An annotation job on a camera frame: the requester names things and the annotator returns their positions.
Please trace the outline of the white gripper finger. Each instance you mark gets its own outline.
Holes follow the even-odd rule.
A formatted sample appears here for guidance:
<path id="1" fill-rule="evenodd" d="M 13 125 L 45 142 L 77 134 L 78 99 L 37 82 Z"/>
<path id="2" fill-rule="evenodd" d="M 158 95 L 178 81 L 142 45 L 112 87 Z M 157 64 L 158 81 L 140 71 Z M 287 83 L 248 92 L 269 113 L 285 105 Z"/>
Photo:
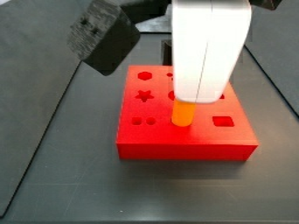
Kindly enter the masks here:
<path id="1" fill-rule="evenodd" d="M 248 35 L 248 0 L 172 0 L 172 74 L 178 101 L 214 102 Z"/>

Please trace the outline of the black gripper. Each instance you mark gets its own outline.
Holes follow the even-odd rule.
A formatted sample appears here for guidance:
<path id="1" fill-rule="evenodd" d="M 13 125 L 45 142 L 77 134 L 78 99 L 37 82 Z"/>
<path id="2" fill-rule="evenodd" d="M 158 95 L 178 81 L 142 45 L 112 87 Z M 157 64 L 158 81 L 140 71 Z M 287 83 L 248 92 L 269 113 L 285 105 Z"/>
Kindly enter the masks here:
<path id="1" fill-rule="evenodd" d="M 136 24 L 160 17 L 172 1 L 92 0 L 68 36 L 78 59 L 110 75 L 140 39 Z"/>

